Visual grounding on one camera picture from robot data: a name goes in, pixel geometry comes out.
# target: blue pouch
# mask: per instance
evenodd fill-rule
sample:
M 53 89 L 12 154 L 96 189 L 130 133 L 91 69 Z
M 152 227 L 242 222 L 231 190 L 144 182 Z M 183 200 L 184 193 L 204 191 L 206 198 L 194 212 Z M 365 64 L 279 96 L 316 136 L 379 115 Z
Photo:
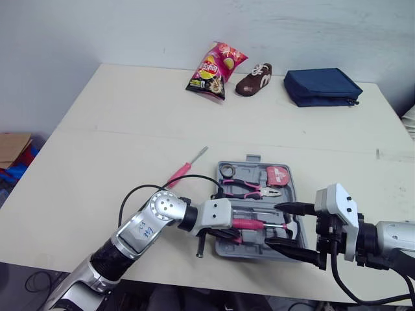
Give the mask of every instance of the blue pouch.
M 290 70 L 284 85 L 298 107 L 354 106 L 363 92 L 337 68 Z

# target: pink screwdriver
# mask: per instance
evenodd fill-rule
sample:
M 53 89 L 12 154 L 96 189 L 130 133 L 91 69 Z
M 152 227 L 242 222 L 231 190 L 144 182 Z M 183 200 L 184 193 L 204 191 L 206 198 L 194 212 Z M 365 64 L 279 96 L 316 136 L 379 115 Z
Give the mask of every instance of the pink screwdriver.
M 232 222 L 232 227 L 236 229 L 250 229 L 250 230 L 261 230 L 266 228 L 282 228 L 287 230 L 287 224 L 281 225 L 274 225 L 274 224 L 267 224 L 266 222 L 261 222 L 259 220 L 251 220 L 251 219 L 241 219 L 241 218 L 234 218 Z
M 174 178 L 177 178 L 177 177 L 180 177 L 180 176 L 183 176 L 183 175 L 186 175 L 186 173 L 192 168 L 192 164 L 202 155 L 202 154 L 204 154 L 205 152 L 206 152 L 206 150 L 208 149 L 208 146 L 205 146 L 203 149 L 201 149 L 201 151 L 199 151 L 199 153 L 196 155 L 196 157 L 192 160 L 192 161 L 190 161 L 190 162 L 186 162 L 186 163 L 184 163 L 184 165 L 181 167 L 181 168 L 179 168 L 178 170 L 177 170 L 177 172 L 175 172 L 174 174 L 173 174 L 173 176 L 171 176 L 170 178 L 169 178 L 169 181 L 170 180 L 172 180 L 172 179 L 174 179 Z M 176 181 L 173 181 L 170 185 L 168 185 L 168 188 L 173 188 L 178 182 L 179 182 L 180 180 L 176 180 Z

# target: potato chip bag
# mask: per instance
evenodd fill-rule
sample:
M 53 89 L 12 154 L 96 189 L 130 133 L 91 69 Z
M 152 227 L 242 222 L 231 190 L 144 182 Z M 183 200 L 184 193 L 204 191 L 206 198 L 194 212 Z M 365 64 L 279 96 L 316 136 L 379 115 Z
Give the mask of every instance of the potato chip bag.
M 195 71 L 186 89 L 225 99 L 224 84 L 235 68 L 248 59 L 223 42 L 215 42 Z

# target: pink handle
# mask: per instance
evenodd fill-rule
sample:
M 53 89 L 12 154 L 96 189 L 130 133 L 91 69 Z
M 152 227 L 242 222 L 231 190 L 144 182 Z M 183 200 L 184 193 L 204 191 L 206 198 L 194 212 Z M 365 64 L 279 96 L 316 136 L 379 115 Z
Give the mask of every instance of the pink handle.
M 264 223 L 260 222 L 259 220 L 234 218 L 232 222 L 232 227 L 236 229 L 258 230 L 264 229 Z
M 174 179 L 174 178 L 177 178 L 177 177 L 180 177 L 180 176 L 183 176 L 183 175 L 186 175 L 186 173 L 190 170 L 192 168 L 192 164 L 190 164 L 190 163 L 188 163 L 188 162 L 186 162 L 185 163 L 185 165 L 184 166 L 182 166 L 181 168 L 179 168 L 178 169 L 178 171 L 177 172 L 175 172 L 174 174 L 173 174 L 173 176 L 171 176 L 170 178 L 169 178 L 169 181 L 170 180 L 172 180 L 172 179 Z M 168 185 L 167 187 L 168 188 L 173 188 L 178 182 L 179 182 L 180 180 L 176 180 L 176 181 L 173 181 L 170 185 Z

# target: pliers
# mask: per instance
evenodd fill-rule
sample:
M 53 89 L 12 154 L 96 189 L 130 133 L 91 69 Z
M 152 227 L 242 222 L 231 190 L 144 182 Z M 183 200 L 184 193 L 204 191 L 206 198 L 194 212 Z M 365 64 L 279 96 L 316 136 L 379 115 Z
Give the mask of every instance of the pliers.
M 235 185 L 241 188 L 252 189 L 252 192 L 244 194 L 233 194 L 225 192 L 225 198 L 235 198 L 235 199 L 255 199 L 260 200 L 263 196 L 281 196 L 281 191 L 270 187 L 262 187 L 258 183 L 249 183 L 241 179 L 224 179 L 222 180 L 223 185 Z

